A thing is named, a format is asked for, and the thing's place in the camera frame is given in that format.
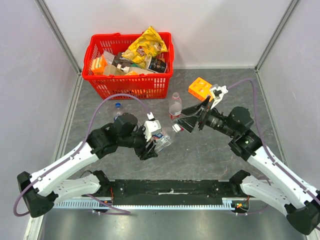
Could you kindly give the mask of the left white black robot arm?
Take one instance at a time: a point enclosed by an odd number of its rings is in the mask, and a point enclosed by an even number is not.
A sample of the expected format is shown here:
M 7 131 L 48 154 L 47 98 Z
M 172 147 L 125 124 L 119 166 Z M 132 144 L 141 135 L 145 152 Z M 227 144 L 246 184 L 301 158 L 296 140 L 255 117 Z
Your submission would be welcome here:
M 116 152 L 119 147 L 134 149 L 140 160 L 156 158 L 153 135 L 162 127 L 153 114 L 143 125 L 130 114 L 123 113 L 113 122 L 91 130 L 83 141 L 73 150 L 51 165 L 34 173 L 26 171 L 17 176 L 19 197 L 14 203 L 13 213 L 17 212 L 18 203 L 23 200 L 27 214 L 33 218 L 50 211 L 55 204 L 80 195 L 106 196 L 110 191 L 110 182 L 102 171 L 95 171 L 87 177 L 69 179 L 71 175 L 85 166 Z

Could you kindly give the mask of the clear bottle blue label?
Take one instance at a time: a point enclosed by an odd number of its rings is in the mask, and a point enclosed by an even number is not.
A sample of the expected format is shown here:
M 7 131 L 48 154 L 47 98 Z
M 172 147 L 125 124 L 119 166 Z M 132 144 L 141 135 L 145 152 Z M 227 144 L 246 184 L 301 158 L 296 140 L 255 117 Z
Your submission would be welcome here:
M 116 120 L 122 114 L 123 114 L 123 106 L 119 102 L 115 103 L 114 118 L 113 119 Z

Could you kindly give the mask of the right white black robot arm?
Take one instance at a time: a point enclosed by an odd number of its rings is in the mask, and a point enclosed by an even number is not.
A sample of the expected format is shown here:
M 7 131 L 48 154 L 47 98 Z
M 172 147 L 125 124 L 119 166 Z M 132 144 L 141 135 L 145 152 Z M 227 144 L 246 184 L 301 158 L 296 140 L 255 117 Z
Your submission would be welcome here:
M 243 194 L 257 198 L 277 209 L 298 232 L 309 235 L 320 227 L 320 191 L 300 178 L 279 160 L 251 130 L 254 120 L 249 110 L 237 106 L 225 116 L 206 99 L 182 110 L 174 119 L 175 126 L 189 133 L 205 126 L 231 138 L 231 151 L 254 166 L 275 186 L 263 183 L 250 173 L 240 170 L 230 179 L 229 191 L 235 197 Z

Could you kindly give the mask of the small bottle white cap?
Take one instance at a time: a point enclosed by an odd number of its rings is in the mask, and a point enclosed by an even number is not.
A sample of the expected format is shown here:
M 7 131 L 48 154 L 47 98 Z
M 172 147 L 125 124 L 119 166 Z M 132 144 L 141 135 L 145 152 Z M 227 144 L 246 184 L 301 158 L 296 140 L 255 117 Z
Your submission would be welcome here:
M 170 126 L 163 127 L 160 133 L 153 135 L 152 137 L 156 142 L 156 152 L 159 153 L 169 147 L 174 142 L 176 133 L 173 126 Z

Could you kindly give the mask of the clear bottle red label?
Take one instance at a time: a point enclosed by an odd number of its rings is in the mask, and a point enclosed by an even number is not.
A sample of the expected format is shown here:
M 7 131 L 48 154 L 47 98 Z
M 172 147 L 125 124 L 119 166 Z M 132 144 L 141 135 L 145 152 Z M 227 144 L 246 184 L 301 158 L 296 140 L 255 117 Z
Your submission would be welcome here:
M 171 120 L 178 118 L 182 112 L 182 100 L 178 92 L 174 92 L 169 101 L 169 116 Z

